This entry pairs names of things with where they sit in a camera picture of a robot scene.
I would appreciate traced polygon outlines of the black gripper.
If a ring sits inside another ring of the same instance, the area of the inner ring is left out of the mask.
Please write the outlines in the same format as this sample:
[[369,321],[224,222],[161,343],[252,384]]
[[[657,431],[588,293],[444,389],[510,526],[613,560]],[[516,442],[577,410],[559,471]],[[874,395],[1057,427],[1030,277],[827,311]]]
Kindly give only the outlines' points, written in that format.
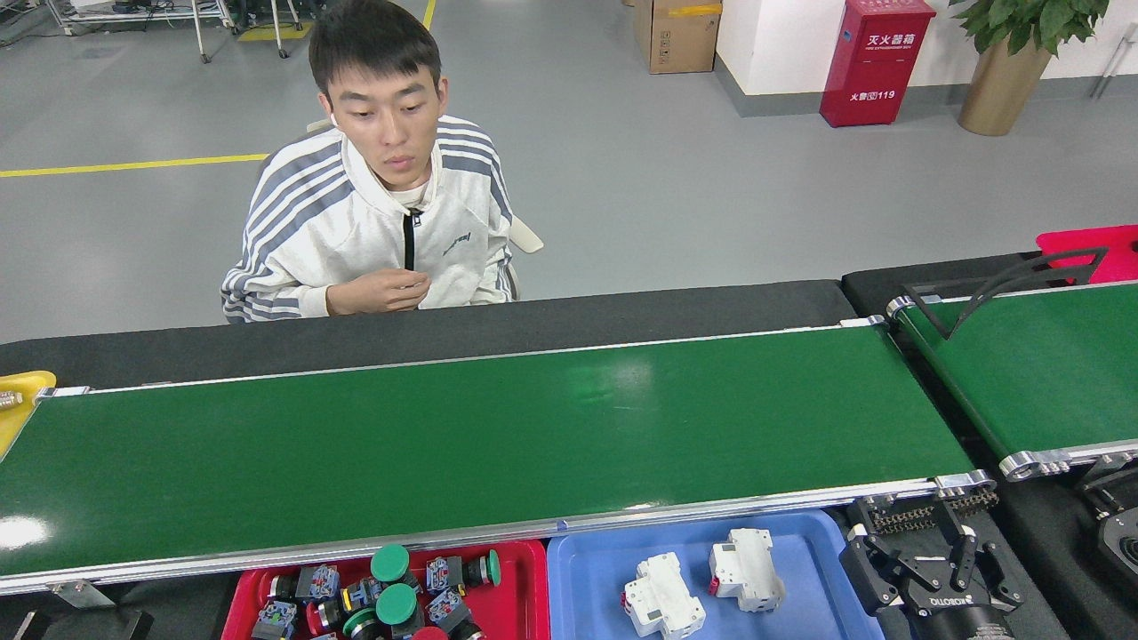
[[912,573],[915,557],[881,535],[853,525],[840,563],[866,614],[902,607],[918,639],[1013,639],[1005,614],[1026,596],[1009,571],[1005,545],[982,541],[962,525],[951,540],[950,579],[938,590],[922,586]]

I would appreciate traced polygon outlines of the seated person's right hand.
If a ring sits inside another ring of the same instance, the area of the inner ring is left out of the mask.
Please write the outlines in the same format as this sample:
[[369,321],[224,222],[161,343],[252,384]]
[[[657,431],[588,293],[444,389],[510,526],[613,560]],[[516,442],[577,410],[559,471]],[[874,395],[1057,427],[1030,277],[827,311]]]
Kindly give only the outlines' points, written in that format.
[[382,315],[417,309],[431,286],[430,276],[385,268],[325,288],[329,315]]

